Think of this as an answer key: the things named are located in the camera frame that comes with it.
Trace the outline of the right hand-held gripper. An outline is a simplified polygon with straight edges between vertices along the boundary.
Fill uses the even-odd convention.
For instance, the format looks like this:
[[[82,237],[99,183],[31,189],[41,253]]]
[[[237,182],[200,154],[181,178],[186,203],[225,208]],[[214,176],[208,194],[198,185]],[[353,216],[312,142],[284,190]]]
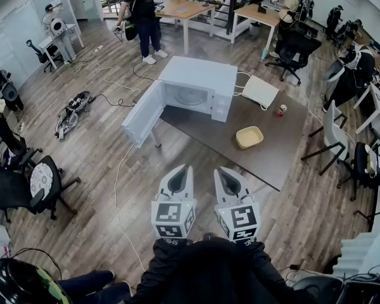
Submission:
[[[229,201],[230,196],[242,197],[215,206],[218,223],[226,238],[235,243],[255,238],[260,229],[260,207],[254,198],[248,195],[248,181],[227,167],[215,169],[213,176],[217,201]]]

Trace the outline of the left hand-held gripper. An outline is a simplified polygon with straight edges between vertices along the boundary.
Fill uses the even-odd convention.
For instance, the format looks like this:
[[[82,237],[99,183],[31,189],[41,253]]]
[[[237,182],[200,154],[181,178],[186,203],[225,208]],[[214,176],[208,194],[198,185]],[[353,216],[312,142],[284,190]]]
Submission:
[[[151,224],[157,238],[186,239],[196,219],[191,165],[180,165],[161,180],[151,202]]]

